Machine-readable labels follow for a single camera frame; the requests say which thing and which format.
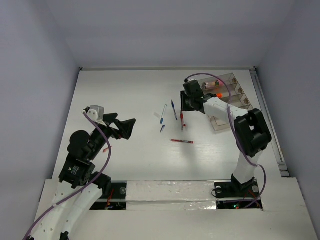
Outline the red gel pen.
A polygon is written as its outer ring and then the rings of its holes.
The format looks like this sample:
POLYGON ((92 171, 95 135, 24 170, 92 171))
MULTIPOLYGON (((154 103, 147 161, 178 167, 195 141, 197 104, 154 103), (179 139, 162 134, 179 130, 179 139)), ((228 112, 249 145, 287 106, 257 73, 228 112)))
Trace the red gel pen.
POLYGON ((190 141, 190 140, 171 139, 170 141, 171 142, 176 142, 176 143, 194 144, 194 141, 190 141))

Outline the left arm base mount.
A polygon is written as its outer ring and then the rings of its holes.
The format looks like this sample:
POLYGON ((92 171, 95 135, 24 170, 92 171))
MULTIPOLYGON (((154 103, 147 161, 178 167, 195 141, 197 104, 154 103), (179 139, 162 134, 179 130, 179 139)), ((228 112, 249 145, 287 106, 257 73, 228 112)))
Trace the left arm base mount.
POLYGON ((107 195, 100 197, 90 208, 92 211, 122 211, 127 209, 127 182, 112 181, 107 195))

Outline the dark blue ballpoint pen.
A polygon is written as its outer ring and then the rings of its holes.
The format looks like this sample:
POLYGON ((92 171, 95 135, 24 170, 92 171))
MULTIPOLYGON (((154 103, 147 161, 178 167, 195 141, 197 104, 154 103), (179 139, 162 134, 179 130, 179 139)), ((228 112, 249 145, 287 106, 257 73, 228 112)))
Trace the dark blue ballpoint pen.
POLYGON ((173 102, 173 100, 171 99, 171 106, 172 106, 172 109, 173 109, 173 113, 174 113, 174 117, 175 117, 175 120, 177 121, 178 120, 178 116, 177 116, 177 112, 176 112, 176 108, 175 108, 175 104, 173 102))

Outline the white foam front board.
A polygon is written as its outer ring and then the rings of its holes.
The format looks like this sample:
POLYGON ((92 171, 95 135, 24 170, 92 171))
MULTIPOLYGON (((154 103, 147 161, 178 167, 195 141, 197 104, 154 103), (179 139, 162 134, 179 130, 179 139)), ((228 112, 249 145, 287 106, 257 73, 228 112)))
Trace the white foam front board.
POLYGON ((125 210, 91 210, 101 190, 48 180, 39 208, 53 209, 27 233, 36 240, 315 240, 298 183, 283 179, 262 208, 217 209, 213 181, 129 181, 125 210))

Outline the red ballpoint pen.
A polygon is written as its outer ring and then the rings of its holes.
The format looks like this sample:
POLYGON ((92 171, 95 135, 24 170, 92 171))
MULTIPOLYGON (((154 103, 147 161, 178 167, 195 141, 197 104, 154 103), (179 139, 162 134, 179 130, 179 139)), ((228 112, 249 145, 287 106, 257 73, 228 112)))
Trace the red ballpoint pen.
POLYGON ((182 111, 180 112, 180 121, 181 121, 181 130, 183 131, 185 124, 184 124, 184 114, 182 111))

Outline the white pen blue cap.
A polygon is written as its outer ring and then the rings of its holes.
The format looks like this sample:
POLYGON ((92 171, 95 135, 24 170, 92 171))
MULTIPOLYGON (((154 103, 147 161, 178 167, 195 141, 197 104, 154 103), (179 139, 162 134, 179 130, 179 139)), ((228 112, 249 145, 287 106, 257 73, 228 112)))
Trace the white pen blue cap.
POLYGON ((165 117, 165 114, 166 114, 166 109, 167 109, 167 104, 164 105, 163 107, 163 111, 162 111, 162 114, 161 114, 161 117, 160 117, 160 124, 162 125, 163 122, 164 122, 164 117, 165 117))

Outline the orange black highlighter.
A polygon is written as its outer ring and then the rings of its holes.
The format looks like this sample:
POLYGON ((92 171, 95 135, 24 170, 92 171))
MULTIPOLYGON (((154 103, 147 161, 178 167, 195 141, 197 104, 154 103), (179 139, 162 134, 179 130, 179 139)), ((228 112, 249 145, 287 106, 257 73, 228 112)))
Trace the orange black highlighter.
POLYGON ((204 95, 205 99, 211 99, 211 98, 219 98, 219 99, 221 99, 222 97, 223 97, 222 93, 216 93, 216 94, 208 93, 208 94, 204 95))

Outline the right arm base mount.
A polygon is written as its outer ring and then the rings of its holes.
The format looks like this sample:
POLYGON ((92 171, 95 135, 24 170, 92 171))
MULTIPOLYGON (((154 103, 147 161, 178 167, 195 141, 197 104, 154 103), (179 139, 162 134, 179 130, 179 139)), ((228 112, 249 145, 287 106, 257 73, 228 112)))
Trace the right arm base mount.
POLYGON ((216 199, 218 210, 263 209, 257 181, 242 190, 237 190, 231 181, 214 183, 211 195, 216 199))

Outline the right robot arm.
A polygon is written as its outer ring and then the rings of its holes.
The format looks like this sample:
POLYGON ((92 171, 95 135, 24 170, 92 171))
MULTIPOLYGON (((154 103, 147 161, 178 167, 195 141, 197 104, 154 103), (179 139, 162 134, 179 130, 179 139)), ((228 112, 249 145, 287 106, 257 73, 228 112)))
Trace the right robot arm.
POLYGON ((257 108, 236 107, 212 93, 204 94, 197 80, 186 79, 183 88, 180 92, 182 111, 197 111, 229 124, 240 154, 230 182, 215 187, 216 196, 242 197, 254 185, 255 169, 262 167, 258 163, 260 156, 272 141, 263 113, 257 108))

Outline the clear plastic organizer tray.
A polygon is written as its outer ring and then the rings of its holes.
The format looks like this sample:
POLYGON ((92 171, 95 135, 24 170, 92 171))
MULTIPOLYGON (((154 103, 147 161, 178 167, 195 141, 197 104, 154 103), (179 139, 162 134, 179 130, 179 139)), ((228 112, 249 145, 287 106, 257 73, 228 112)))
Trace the clear plastic organizer tray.
MULTIPOLYGON (((233 106, 236 106, 240 109, 244 109, 247 111, 251 111, 254 109, 254 107, 251 105, 247 95, 245 94, 245 91, 243 90, 243 88, 241 87, 241 85, 239 84, 237 78, 235 77, 235 75, 233 73, 228 73, 228 74, 224 74, 224 75, 220 75, 218 76, 218 78, 220 78, 223 82, 226 83, 226 85, 228 86, 228 88, 230 89, 231 92, 231 100, 230 100, 230 104, 233 106)), ((215 77, 207 77, 204 78, 204 76, 201 77, 201 79, 198 79, 198 83, 202 89, 202 84, 204 82, 208 82, 208 81, 215 81, 218 80, 215 77)), ((217 93, 221 93, 223 94, 223 97, 220 98, 223 102, 228 103, 229 102, 229 92, 227 90, 227 87, 219 80, 220 82, 220 86, 216 87, 212 90, 203 90, 203 93, 206 95, 208 93, 212 93, 212 94, 217 94, 217 93)), ((228 129, 230 126, 228 123, 223 122, 222 120, 220 120, 219 118, 215 117, 215 116, 209 116, 209 121, 213 127, 213 129, 218 132, 218 131, 223 131, 228 129)))

